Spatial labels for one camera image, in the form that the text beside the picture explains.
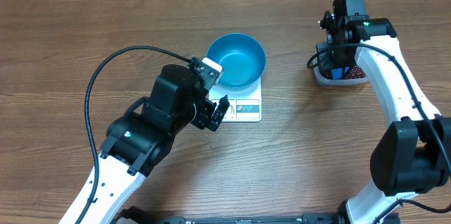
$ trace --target small container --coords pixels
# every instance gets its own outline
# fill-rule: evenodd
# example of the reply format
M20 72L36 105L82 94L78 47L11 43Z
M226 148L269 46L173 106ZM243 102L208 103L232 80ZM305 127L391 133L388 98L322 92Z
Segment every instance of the small container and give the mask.
M316 83L320 86L324 87L339 87L339 86L349 86L349 85L355 85L355 84L361 84L368 81L367 77L363 77L360 79L348 79L348 80L331 80L328 78L325 78L321 75L319 72L318 66L313 68L313 72L315 74Z

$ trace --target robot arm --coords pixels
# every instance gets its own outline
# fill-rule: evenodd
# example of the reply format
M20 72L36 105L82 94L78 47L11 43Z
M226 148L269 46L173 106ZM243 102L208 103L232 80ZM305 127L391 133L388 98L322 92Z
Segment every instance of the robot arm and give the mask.
M394 56L406 72L415 95L421 102L428 118L434 119L436 114L440 115L438 109L430 103L416 83L402 57L400 43L396 37L375 36L366 41L362 40L361 43L378 47ZM380 55L377 51L362 47L357 48L354 59L365 72L378 97L387 127L394 121L400 121L403 117L409 117L412 120L423 119L415 109L407 86L392 61L389 61L387 57Z
M192 57L189 68L167 65L150 97L137 100L106 132L99 159L99 186L81 223L109 224L120 207L171 151L175 136L188 124L216 131L226 113L227 96L216 107L205 96L222 67ZM133 112L142 105L141 114ZM60 223L73 224L94 182L94 168Z
M371 155L373 179L339 208L347 223L380 223L395 209L391 206L399 199L411 199L443 186L449 172L431 136L428 121L415 106L400 69L391 58L374 49L356 47L356 44L382 49L399 63L426 117L432 120L435 131L440 132L440 141L448 158L451 120L442 118L420 90L404 62L396 31L390 22L385 18L370 19L363 0L335 0L333 14L326 11L319 24L321 29L327 30L328 41L318 44L317 49L332 49L333 52L319 56L318 65L322 70L332 70L357 64L368 77L383 109L388 129ZM426 144L416 147L418 140Z
M396 37L390 37L389 35L375 36L366 41L362 40L361 43L378 47L394 56L406 72L415 95L418 96L428 118L434 119L436 115L440 115L438 109L425 97L413 75L410 73L402 57L400 45ZM405 117L411 120L422 120L419 112L414 107L412 97L407 90L399 70L392 61L378 54L377 51L361 47L357 48L355 61L365 72L378 97L387 127L392 122L401 121ZM382 212L398 199L412 199L417 195L418 193L411 191L386 196L384 191L380 190L372 179L357 196L352 197L346 203L347 216L350 223L372 223L377 216L382 214Z

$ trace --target bowl rim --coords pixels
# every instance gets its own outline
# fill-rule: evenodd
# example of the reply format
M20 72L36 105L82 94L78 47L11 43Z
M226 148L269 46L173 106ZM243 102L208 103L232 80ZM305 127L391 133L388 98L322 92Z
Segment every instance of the bowl rim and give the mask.
M263 46L262 46L262 45L259 43L259 41L257 41L255 38L253 38L253 37L251 37L251 36L249 36L249 35L243 34L243 33L237 33L237 32L234 32L234 33L228 33L228 34L225 34L225 35L223 35L223 36L217 38L216 40L214 40L214 42L212 42L212 43L210 44L210 47L209 47L208 51L206 52L206 55L205 55L205 56L208 58L209 52L210 52L210 50L211 50L211 47L212 47L219 39L224 38L224 37L227 37L227 36L230 36L230 35L241 35L241 36L245 36L245 37L250 37L251 39L253 39L253 40L260 46L261 50L263 51L264 67L263 67L263 70L262 70L261 73L260 73L260 76L257 77L253 82L249 83L248 85L241 86L241 87L231 87L231 86L227 86L227 85L223 85L223 84L219 84L219 83L218 83L219 85L221 85L221 86L223 86L223 87L226 87L226 88L230 88L230 89L244 89L244 88L247 88L247 87L252 86L257 80L259 80L259 78L261 78L261 76L262 76L263 73L265 72L265 70L266 70L266 64L267 64L267 61L266 61L266 52L265 52L265 49L263 48Z

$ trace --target wood grain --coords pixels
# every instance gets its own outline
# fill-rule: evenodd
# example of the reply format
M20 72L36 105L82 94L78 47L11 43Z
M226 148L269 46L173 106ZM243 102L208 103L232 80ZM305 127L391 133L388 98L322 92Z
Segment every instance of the wood grain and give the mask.
M334 211L370 179L385 132L369 84L324 88L305 66L325 39L316 21L333 0L0 0L0 223L57 223L92 167L83 98L94 69L125 46L203 57L217 37L243 32L267 53L263 120L187 126L124 207L186 217ZM451 114L451 0L365 0L389 18L422 90ZM173 58L115 58L93 89L97 146L108 125L148 95ZM419 201L444 206L449 186ZM449 223L413 206L406 223Z

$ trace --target blue bowl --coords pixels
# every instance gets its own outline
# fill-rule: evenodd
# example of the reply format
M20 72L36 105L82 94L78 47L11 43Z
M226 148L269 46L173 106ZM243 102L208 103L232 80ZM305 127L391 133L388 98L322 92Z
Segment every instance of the blue bowl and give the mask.
M263 47L253 37L241 33L219 37L210 46L206 57L224 68L219 84L234 89L252 85L266 67Z

